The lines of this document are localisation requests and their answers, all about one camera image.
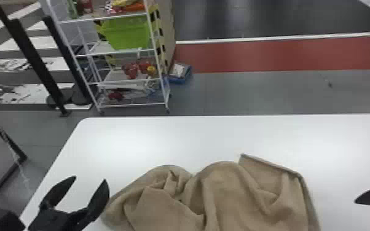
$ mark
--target gray floor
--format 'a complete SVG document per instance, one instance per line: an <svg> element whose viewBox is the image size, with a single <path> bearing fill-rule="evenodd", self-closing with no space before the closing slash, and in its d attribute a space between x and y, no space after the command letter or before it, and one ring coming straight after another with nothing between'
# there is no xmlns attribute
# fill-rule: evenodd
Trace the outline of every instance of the gray floor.
<svg viewBox="0 0 370 231"><path fill-rule="evenodd" d="M172 89L169 116L370 113L370 71L195 74ZM31 194L77 123L97 115L94 109L68 118L56 111L0 111L0 126L29 156L23 167ZM106 116L167 115L163 107L149 107L111 109ZM3 145L0 141L0 171L11 163ZM16 173L0 193L0 207L20 214L31 194Z"/></svg>

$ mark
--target white wire shelf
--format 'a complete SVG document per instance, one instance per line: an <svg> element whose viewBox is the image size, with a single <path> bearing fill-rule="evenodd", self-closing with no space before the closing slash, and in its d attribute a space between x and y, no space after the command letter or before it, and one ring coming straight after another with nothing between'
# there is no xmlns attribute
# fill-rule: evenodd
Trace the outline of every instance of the white wire shelf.
<svg viewBox="0 0 370 231"><path fill-rule="evenodd" d="M136 49L123 49L114 50L108 41L98 41L96 42L90 50L85 54L76 55L77 57L87 57L87 56L97 56L97 55L112 55L118 53L138 53L138 52L151 52L154 49L138 47Z"/></svg>
<svg viewBox="0 0 370 231"><path fill-rule="evenodd" d="M143 16L143 15L146 15L146 12L144 10L132 12L132 13L118 14L118 15L106 15L103 12L102 14L95 13L95 14L83 15L76 19L61 20L60 24L79 23L79 22L87 22L87 21L95 21L95 20L107 20L107 19L112 19L112 18L127 18L127 17Z"/></svg>
<svg viewBox="0 0 370 231"><path fill-rule="evenodd" d="M129 106L165 105L166 100L169 100L169 98L164 98L161 90L157 90L156 92L150 94L149 96L134 99L124 99L121 101L109 100L109 98L106 95L102 95L101 98L99 99L99 107L119 108Z"/></svg>
<svg viewBox="0 0 370 231"><path fill-rule="evenodd" d="M147 74L138 74L136 79L127 79L123 71L110 71L102 82L95 83L98 87L104 89L129 88L134 90L144 90L146 83L157 81L159 78L148 78Z"/></svg>

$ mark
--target wire shelf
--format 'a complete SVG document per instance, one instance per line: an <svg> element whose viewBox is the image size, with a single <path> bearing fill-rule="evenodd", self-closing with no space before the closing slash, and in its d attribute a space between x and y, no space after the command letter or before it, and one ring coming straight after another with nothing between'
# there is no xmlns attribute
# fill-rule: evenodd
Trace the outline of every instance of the wire shelf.
<svg viewBox="0 0 370 231"><path fill-rule="evenodd" d="M98 41L93 44L92 48L85 54L78 54L77 57L98 56L98 55L112 55L123 53L138 53L138 52L151 52L154 49L138 47L136 49L123 49L114 50L108 41Z"/></svg>

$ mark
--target striped floor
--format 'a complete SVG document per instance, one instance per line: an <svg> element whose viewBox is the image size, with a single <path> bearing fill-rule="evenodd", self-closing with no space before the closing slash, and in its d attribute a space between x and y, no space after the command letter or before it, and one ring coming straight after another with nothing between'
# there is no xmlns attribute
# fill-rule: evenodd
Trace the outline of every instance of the striped floor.
<svg viewBox="0 0 370 231"><path fill-rule="evenodd" d="M36 2L9 14L9 18L20 19L59 88L72 87L73 77L63 57L60 56L53 37L41 20L43 15L40 3ZM31 65L0 21L0 110L50 110L45 104L48 95ZM67 104L65 107L86 110L90 109L91 105Z"/></svg>

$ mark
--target red floor stripe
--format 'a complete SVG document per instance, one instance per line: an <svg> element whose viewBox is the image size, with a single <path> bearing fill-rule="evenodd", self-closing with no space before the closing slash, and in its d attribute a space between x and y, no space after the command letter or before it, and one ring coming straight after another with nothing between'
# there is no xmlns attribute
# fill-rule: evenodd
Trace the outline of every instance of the red floor stripe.
<svg viewBox="0 0 370 231"><path fill-rule="evenodd" d="M194 72L370 69L370 37L178 44L175 59Z"/></svg>

